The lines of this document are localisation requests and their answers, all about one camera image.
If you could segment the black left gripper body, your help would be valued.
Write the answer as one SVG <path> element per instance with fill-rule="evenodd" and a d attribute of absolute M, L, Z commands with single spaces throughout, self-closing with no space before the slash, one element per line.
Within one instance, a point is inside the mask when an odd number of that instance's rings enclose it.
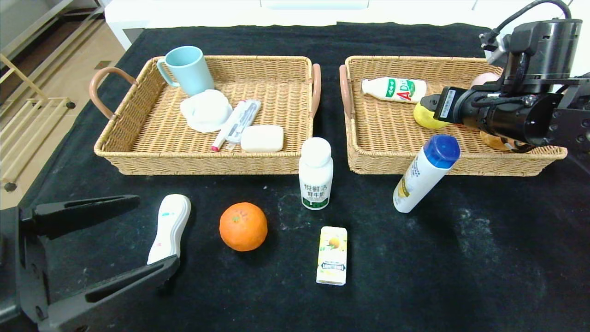
<path fill-rule="evenodd" d="M 19 207 L 1 211 L 0 321 L 3 332 L 50 332 L 46 248 L 47 212 L 24 217 Z"/>

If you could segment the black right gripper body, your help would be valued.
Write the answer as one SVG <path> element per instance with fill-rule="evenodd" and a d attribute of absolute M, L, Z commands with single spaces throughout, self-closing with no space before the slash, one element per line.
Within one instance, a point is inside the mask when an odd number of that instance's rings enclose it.
<path fill-rule="evenodd" d="M 436 102 L 435 119 L 460 124 L 472 130 L 504 132 L 507 99 L 482 86 L 470 89 L 445 87 Z"/>

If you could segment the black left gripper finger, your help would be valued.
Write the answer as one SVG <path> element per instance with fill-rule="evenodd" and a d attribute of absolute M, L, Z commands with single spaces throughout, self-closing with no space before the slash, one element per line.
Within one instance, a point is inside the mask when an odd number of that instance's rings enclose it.
<path fill-rule="evenodd" d="M 97 332 L 115 315 L 139 303 L 142 294 L 154 291 L 177 271 L 180 258 L 171 255 L 158 262 L 121 273 L 82 289 L 48 306 L 48 317 L 38 324 L 41 332 Z"/>
<path fill-rule="evenodd" d="M 140 202 L 139 196 L 124 194 L 41 204 L 32 210 L 30 218 L 20 222 L 20 231 L 53 240 L 120 216 L 137 208 Z"/>

